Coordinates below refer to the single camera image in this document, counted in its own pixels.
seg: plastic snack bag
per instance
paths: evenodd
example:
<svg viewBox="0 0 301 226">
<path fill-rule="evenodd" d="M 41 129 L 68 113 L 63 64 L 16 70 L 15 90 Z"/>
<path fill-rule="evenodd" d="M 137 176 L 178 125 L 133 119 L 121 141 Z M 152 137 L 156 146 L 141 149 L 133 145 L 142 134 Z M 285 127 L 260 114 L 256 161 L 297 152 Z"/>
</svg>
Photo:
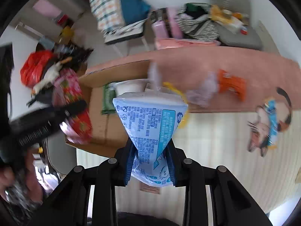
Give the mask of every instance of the plastic snack bag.
<svg viewBox="0 0 301 226">
<path fill-rule="evenodd" d="M 49 50 L 31 53 L 20 70 L 23 85 L 33 88 L 41 80 L 43 69 L 55 55 Z"/>
<path fill-rule="evenodd" d="M 219 92 L 230 90 L 235 92 L 240 101 L 246 98 L 246 80 L 240 77 L 233 76 L 228 72 L 220 69 L 218 73 Z"/>
<path fill-rule="evenodd" d="M 180 95 L 148 89 L 113 99 L 126 132 L 137 148 L 131 175 L 147 185 L 172 185 L 162 154 L 188 105 Z"/>
<path fill-rule="evenodd" d="M 52 95 L 53 106 L 64 106 L 83 99 L 82 90 L 76 73 L 69 68 L 62 69 L 54 82 Z M 92 126 L 88 109 L 60 124 L 61 130 L 72 143 L 84 144 L 92 138 Z"/>
<path fill-rule="evenodd" d="M 268 113 L 268 119 L 270 122 L 268 146 L 275 146 L 278 134 L 278 122 L 276 112 L 276 101 L 274 99 L 269 99 L 265 103 L 265 111 Z"/>
</svg>

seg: plaid bag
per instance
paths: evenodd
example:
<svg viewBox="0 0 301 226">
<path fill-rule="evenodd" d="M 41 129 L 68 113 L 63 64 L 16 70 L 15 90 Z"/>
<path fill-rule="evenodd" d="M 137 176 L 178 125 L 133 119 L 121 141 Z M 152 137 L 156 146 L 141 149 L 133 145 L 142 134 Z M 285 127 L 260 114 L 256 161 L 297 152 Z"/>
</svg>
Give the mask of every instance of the plaid bag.
<svg viewBox="0 0 301 226">
<path fill-rule="evenodd" d="M 120 0 L 90 0 L 90 6 L 98 30 L 106 33 L 125 26 Z"/>
</svg>

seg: cardboard box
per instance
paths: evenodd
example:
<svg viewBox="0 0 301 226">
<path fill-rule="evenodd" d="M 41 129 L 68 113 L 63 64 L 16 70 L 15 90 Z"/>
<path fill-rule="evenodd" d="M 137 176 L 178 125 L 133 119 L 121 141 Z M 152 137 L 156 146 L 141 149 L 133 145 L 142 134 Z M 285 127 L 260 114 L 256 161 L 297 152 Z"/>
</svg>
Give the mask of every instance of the cardboard box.
<svg viewBox="0 0 301 226">
<path fill-rule="evenodd" d="M 88 104 L 93 138 L 86 144 L 66 143 L 96 155 L 114 157 L 128 135 L 117 114 L 102 115 L 103 86 L 111 82 L 147 78 L 150 60 L 130 62 L 83 75 L 79 85 Z"/>
</svg>

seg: gray chair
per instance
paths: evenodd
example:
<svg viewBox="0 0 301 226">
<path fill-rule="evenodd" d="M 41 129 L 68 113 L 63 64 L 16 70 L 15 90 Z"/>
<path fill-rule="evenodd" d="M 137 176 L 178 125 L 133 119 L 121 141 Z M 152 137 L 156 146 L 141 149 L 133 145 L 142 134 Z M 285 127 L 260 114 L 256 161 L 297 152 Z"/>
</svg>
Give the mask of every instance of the gray chair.
<svg viewBox="0 0 301 226">
<path fill-rule="evenodd" d="M 47 154 L 51 166 L 63 175 L 77 166 L 76 148 L 66 144 L 66 136 L 62 131 L 47 138 Z"/>
<path fill-rule="evenodd" d="M 223 7 L 225 0 L 210 0 L 211 4 Z M 251 5 L 249 0 L 228 0 L 227 7 L 232 12 L 239 12 L 242 14 L 248 14 L 251 18 Z M 256 31 L 249 25 L 248 34 L 243 35 L 241 33 L 233 34 L 225 27 L 217 24 L 216 27 L 219 31 L 220 40 L 227 46 L 233 47 L 245 47 L 251 49 L 262 49 L 262 42 L 260 37 L 257 35 Z"/>
</svg>

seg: yellow plastic item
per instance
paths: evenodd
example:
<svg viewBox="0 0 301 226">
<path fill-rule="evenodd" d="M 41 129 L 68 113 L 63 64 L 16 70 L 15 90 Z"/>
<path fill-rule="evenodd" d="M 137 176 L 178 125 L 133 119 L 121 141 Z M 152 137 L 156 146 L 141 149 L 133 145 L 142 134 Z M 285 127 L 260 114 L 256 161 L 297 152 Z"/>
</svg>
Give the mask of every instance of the yellow plastic item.
<svg viewBox="0 0 301 226">
<path fill-rule="evenodd" d="M 67 45 L 69 43 L 69 41 L 72 39 L 73 35 L 74 35 L 74 30 L 71 29 L 69 26 L 66 26 L 61 31 L 61 35 L 60 35 L 61 41 L 60 41 L 60 43 Z"/>
<path fill-rule="evenodd" d="M 185 104 L 187 104 L 187 98 L 185 96 L 184 93 L 182 93 L 180 90 L 178 90 L 177 88 L 175 88 L 171 83 L 169 82 L 163 82 L 163 86 L 164 87 L 167 87 L 168 89 L 172 90 L 173 92 L 175 92 L 176 94 L 179 94 L 181 95 L 183 101 Z M 188 122 L 188 119 L 189 119 L 189 113 L 188 111 L 185 112 L 184 116 L 182 117 L 182 120 L 178 126 L 178 128 L 183 128 L 187 125 L 187 122 Z"/>
<path fill-rule="evenodd" d="M 217 5 L 212 5 L 210 8 L 210 19 L 213 21 L 220 21 L 223 24 L 229 24 L 232 19 L 227 19 L 224 17 L 224 13 Z"/>
</svg>

